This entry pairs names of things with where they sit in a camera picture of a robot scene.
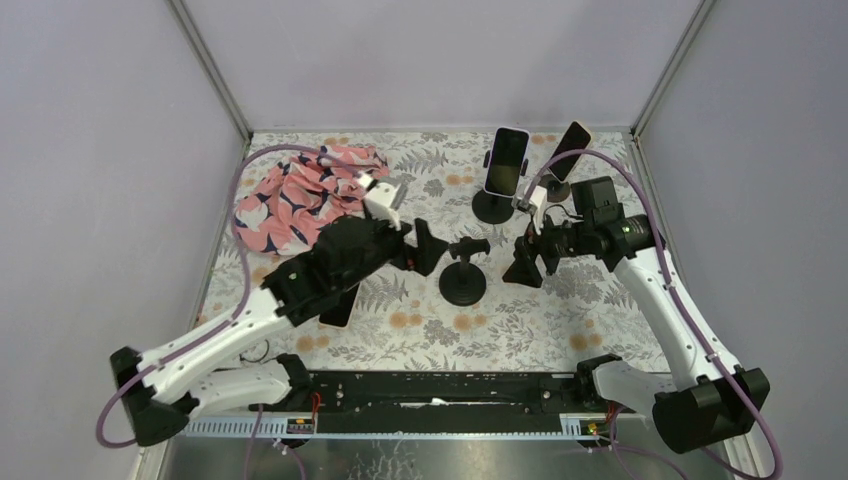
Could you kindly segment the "phone with beige case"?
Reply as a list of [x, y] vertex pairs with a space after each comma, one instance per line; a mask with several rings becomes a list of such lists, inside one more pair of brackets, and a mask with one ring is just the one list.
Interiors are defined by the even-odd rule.
[[564, 182], [581, 157], [577, 151], [588, 149], [592, 141], [592, 132], [580, 121], [572, 121], [554, 150], [554, 162], [548, 168], [549, 174], [559, 182]]

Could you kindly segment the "phone with purple case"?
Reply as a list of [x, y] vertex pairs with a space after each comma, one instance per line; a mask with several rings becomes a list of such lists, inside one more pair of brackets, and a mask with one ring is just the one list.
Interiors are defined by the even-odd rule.
[[530, 134], [526, 130], [500, 127], [496, 130], [483, 190], [497, 197], [512, 197], [526, 171]]

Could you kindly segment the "black phone stand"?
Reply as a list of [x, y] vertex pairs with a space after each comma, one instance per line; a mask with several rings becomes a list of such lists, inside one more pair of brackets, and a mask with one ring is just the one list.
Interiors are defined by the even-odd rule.
[[520, 179], [522, 161], [502, 162], [493, 150], [485, 153], [483, 166], [486, 174], [483, 187], [472, 198], [472, 212], [483, 223], [503, 224], [514, 213], [512, 199]]
[[486, 293], [487, 280], [483, 271], [471, 262], [475, 254], [490, 253], [487, 239], [474, 239], [468, 236], [448, 247], [454, 263], [447, 266], [439, 277], [439, 292], [448, 303], [465, 307], [479, 302]]

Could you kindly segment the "wooden base phone stand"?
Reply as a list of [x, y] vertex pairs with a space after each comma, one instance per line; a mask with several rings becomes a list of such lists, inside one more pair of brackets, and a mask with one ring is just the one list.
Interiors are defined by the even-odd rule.
[[551, 204], [562, 203], [571, 194], [571, 185], [567, 181], [560, 181], [553, 175], [545, 175], [541, 179], [541, 185], [547, 191], [547, 202]]

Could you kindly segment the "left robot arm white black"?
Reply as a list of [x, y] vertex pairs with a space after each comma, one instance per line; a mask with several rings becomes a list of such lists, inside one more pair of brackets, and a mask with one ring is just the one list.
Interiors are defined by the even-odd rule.
[[297, 355], [242, 368], [226, 369], [224, 362], [334, 310], [386, 265], [430, 275], [448, 248], [423, 219], [394, 227], [387, 220], [339, 217], [310, 250], [281, 263], [216, 320], [144, 352], [115, 351], [117, 392], [110, 402], [122, 404], [132, 441], [141, 447], [174, 437], [204, 414], [251, 405], [299, 410], [314, 388]]

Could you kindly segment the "phone with cream case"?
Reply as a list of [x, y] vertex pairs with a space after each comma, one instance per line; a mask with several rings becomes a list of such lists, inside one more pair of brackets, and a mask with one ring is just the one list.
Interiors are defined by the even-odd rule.
[[344, 329], [348, 326], [359, 293], [352, 287], [339, 297], [335, 306], [319, 315], [318, 323], [325, 327]]

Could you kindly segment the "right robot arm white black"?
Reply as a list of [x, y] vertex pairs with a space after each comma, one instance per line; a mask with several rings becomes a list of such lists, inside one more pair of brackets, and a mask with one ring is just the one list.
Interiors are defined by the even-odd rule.
[[660, 377], [615, 354], [581, 361], [573, 386], [577, 405], [597, 412], [616, 403], [643, 415], [676, 453], [749, 433], [770, 383], [761, 369], [742, 367], [707, 325], [649, 216], [626, 215], [610, 177], [573, 184], [577, 217], [560, 224], [546, 212], [545, 188], [527, 192], [527, 199], [513, 202], [531, 219], [504, 282], [539, 288], [564, 258], [602, 261], [642, 312], [670, 369], [668, 378]]

